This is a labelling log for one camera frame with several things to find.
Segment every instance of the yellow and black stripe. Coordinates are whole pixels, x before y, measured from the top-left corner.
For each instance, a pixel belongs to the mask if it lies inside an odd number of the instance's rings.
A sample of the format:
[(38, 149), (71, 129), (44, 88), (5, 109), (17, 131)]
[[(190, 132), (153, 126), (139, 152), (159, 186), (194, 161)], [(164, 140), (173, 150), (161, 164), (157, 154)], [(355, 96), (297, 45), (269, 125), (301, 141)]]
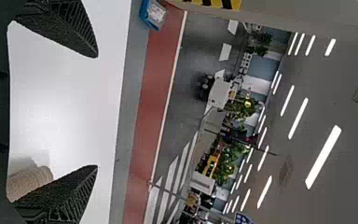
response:
[(183, 0), (191, 4), (204, 6), (204, 7), (216, 7), (230, 10), (240, 10), (242, 0)]

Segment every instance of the ceiling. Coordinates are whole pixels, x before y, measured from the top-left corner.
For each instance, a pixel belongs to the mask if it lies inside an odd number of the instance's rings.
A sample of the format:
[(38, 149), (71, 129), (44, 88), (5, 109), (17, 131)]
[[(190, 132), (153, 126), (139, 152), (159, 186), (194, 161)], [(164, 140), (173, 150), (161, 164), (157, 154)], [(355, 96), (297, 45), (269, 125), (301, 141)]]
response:
[[(282, 81), (267, 109), (268, 131), (262, 148), (269, 146), (279, 156), (268, 155), (260, 172), (254, 169), (248, 182), (242, 183), (230, 197), (241, 196), (236, 209), (240, 210), (247, 190), (251, 189), (243, 212), (256, 223), (358, 223), (358, 103), (352, 100), (358, 87), (358, 43), (338, 37), (331, 55), (324, 57), (330, 39), (317, 37), (306, 57), (309, 42), (310, 36), (306, 35), (298, 55), (283, 58)], [(292, 85), (296, 88), (281, 118)], [(289, 140), (288, 133), (306, 97), (309, 103)], [(335, 125), (342, 133), (312, 188), (307, 189), (305, 179)], [(289, 155), (292, 171), (280, 185), (280, 170)], [(251, 158), (254, 168), (261, 157), (261, 153), (255, 153)], [(270, 175), (272, 184), (257, 209)]]

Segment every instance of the blue sign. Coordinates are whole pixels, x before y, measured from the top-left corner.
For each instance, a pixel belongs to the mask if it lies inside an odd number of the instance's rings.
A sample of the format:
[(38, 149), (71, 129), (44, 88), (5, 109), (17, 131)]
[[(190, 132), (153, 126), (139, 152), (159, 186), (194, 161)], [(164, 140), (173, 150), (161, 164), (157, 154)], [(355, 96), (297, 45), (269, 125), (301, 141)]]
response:
[(235, 224), (255, 224), (249, 217), (244, 214), (235, 214)]

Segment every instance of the red floor stripe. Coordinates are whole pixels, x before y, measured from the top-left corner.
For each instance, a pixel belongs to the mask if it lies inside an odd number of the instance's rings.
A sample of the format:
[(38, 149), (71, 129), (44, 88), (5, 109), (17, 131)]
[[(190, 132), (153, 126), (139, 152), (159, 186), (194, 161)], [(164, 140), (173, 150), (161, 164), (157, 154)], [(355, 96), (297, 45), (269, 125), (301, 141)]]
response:
[(164, 27), (149, 35), (123, 224), (144, 223), (147, 182), (153, 171), (184, 16), (181, 9), (171, 5), (167, 9)]

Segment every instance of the ceiling light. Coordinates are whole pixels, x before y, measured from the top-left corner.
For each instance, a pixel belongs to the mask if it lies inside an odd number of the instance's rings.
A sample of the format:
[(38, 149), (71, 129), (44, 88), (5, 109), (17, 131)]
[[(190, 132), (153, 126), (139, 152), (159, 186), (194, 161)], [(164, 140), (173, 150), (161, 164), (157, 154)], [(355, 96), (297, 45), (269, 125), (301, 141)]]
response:
[(242, 168), (243, 168), (243, 165), (245, 164), (245, 161), (246, 161), (246, 159), (242, 160), (239, 173), (242, 172)]
[(275, 89), (274, 89), (274, 91), (272, 92), (272, 95), (275, 95), (275, 93), (277, 93), (277, 89), (278, 89), (278, 87), (279, 87), (279, 84), (281, 83), (281, 78), (282, 78), (282, 74), (280, 74), (279, 77), (278, 77), (278, 82), (277, 82), (277, 84), (275, 85)]
[(263, 140), (264, 140), (264, 137), (266, 136), (266, 133), (267, 133), (267, 127), (264, 129), (264, 132), (261, 135), (260, 142), (258, 142), (258, 148), (260, 148), (261, 144), (263, 144)]
[(278, 75), (279, 75), (279, 71), (277, 71), (277, 72), (275, 73), (275, 77), (274, 77), (274, 79), (272, 80), (271, 89), (274, 89), (274, 85), (275, 85), (275, 82), (276, 82), (276, 80), (277, 80)]
[(295, 36), (293, 37), (292, 44), (290, 45), (290, 49), (287, 52), (287, 55), (292, 54), (292, 50), (293, 50), (293, 47), (295, 46), (297, 36), (298, 36), (298, 33), (295, 33)]
[(242, 181), (242, 175), (240, 175), (240, 178), (238, 179), (237, 187), (235, 189), (238, 189), (240, 187), (241, 181)]
[(227, 207), (228, 207), (228, 203), (226, 203), (226, 205), (225, 205), (225, 209), (223, 210), (223, 214), (225, 214), (225, 212), (227, 211)]
[(292, 139), (293, 134), (295, 134), (297, 125), (300, 122), (301, 117), (304, 114), (304, 111), (305, 111), (305, 108), (307, 107), (307, 104), (308, 104), (308, 98), (305, 98), (304, 101), (303, 101), (303, 104), (301, 105), (300, 109), (298, 110), (298, 114), (296, 116), (295, 122), (293, 123), (292, 129), (289, 132), (289, 135), (288, 135), (289, 140)]
[(265, 106), (263, 106), (263, 109), (261, 110), (260, 117), (258, 117), (258, 122), (260, 122), (261, 118), (263, 118), (264, 110), (266, 109)]
[(266, 121), (266, 117), (267, 117), (267, 115), (265, 115), (263, 117), (263, 119), (261, 120), (260, 127), (258, 127), (258, 133), (261, 132), (261, 129), (263, 128), (264, 122)]
[(300, 41), (298, 41), (297, 48), (296, 48), (296, 51), (295, 51), (295, 55), (298, 54), (298, 51), (299, 51), (300, 48), (301, 48), (301, 44), (302, 44), (302, 42), (303, 42), (303, 40), (304, 40), (304, 36), (305, 36), (305, 34), (302, 34), (301, 37), (300, 37)]
[(231, 205), (232, 205), (232, 199), (231, 199), (231, 201), (229, 201), (229, 204), (228, 204), (228, 208), (227, 208), (226, 214), (228, 214), (228, 213), (229, 213), (229, 209), (231, 208)]
[(254, 148), (251, 148), (251, 151), (249, 152), (248, 158), (246, 158), (246, 163), (249, 163), (249, 160), (251, 159), (254, 150), (255, 150)]
[(245, 198), (243, 199), (243, 203), (241, 205), (241, 211), (243, 210), (243, 208), (245, 208), (246, 202), (248, 202), (250, 194), (251, 194), (251, 190), (248, 189), (248, 192), (246, 192)]
[(237, 196), (237, 198), (235, 199), (235, 203), (234, 205), (232, 206), (232, 210), (231, 212), (234, 213), (235, 211), (235, 208), (237, 207), (237, 204), (238, 204), (238, 201), (240, 200), (240, 195)]
[(310, 54), (310, 50), (312, 49), (312, 45), (313, 45), (313, 42), (315, 41), (315, 39), (316, 39), (316, 35), (313, 35), (310, 38), (310, 43), (308, 44), (307, 51), (305, 51), (305, 56), (308, 56)]
[(313, 164), (312, 169), (310, 169), (310, 173), (308, 174), (308, 177), (305, 180), (307, 189), (310, 189), (312, 187), (313, 182), (315, 181), (316, 177), (318, 176), (319, 172), (324, 166), (324, 163), (326, 162), (327, 157), (330, 155), (330, 152), (333, 149), (334, 145), (336, 144), (341, 132), (342, 130), (336, 125), (333, 128), (333, 131), (330, 133), (330, 136), (327, 138), (327, 141), (324, 143), (324, 147), (322, 148), (322, 151), (319, 154), (318, 159), (316, 159), (316, 162)]
[(264, 152), (263, 157), (261, 158), (260, 163), (258, 163), (257, 171), (260, 171), (260, 170), (261, 170), (261, 167), (263, 166), (264, 160), (266, 159), (268, 152), (269, 152), (269, 146), (266, 147), (266, 151)]
[(246, 183), (246, 181), (248, 181), (249, 174), (251, 173), (252, 168), (253, 168), (253, 165), (251, 164), (251, 165), (249, 166), (248, 172), (246, 172), (245, 178), (243, 179), (243, 183), (244, 183), (244, 184)]
[(267, 184), (264, 187), (263, 192), (261, 192), (260, 198), (258, 199), (258, 202), (257, 202), (257, 209), (260, 208), (261, 203), (264, 201), (264, 198), (266, 197), (266, 194), (269, 191), (269, 187), (271, 186), (271, 183), (272, 183), (272, 175), (269, 176)]
[(281, 111), (281, 117), (283, 117), (284, 111), (286, 111), (286, 107), (289, 104), (290, 98), (292, 98), (292, 94), (294, 90), (295, 90), (295, 85), (292, 85), (292, 88), (290, 88), (289, 94), (287, 94), (286, 100), (284, 101), (284, 105)]
[(326, 53), (324, 54), (324, 56), (326, 56), (326, 57), (330, 56), (330, 53), (333, 50), (333, 47), (335, 44), (336, 44), (336, 39), (334, 39), (334, 38), (331, 39), (330, 43), (327, 46)]
[(232, 194), (232, 192), (234, 192), (234, 189), (235, 189), (235, 185), (237, 184), (237, 182), (234, 182), (234, 185), (232, 186), (232, 189), (231, 189), (231, 192), (230, 194)]

